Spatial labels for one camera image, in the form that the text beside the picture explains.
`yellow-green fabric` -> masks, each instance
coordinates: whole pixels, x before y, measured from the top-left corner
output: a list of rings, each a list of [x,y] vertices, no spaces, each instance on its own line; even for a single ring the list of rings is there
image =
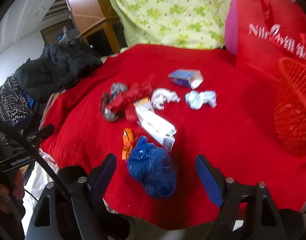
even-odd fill
[[[231,0],[110,0],[128,46],[155,43],[214,49],[224,45]]]

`metal screw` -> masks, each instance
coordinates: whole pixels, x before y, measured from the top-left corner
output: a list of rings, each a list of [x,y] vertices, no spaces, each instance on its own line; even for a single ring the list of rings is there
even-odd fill
[[[259,182],[259,187],[265,188],[265,187],[266,187],[266,184],[265,184],[263,181],[260,181],[260,182]]]
[[[78,179],[78,183],[85,183],[87,181],[87,178],[86,177],[80,177]]]
[[[234,182],[234,179],[232,177],[227,177],[225,180],[227,183],[230,183],[230,184]]]
[[[47,185],[46,185],[46,188],[52,188],[54,187],[54,182],[48,182]]]

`wooden table leg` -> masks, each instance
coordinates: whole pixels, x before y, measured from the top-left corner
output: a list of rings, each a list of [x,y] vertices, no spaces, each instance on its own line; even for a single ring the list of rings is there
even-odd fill
[[[112,25],[107,22],[103,23],[103,29],[108,39],[108,42],[114,53],[120,53],[120,43],[117,40],[117,36],[114,32]]]

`blue plastic bag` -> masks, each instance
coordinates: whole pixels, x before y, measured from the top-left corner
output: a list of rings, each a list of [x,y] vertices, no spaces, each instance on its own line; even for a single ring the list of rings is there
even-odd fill
[[[177,167],[164,148],[141,136],[127,159],[128,172],[153,198],[168,198],[176,188]]]

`red tote bag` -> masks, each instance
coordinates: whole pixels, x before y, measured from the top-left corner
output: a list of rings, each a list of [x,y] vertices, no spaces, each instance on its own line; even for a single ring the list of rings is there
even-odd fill
[[[292,0],[236,0],[236,67],[277,84],[278,60],[292,57],[306,63],[306,15]]]

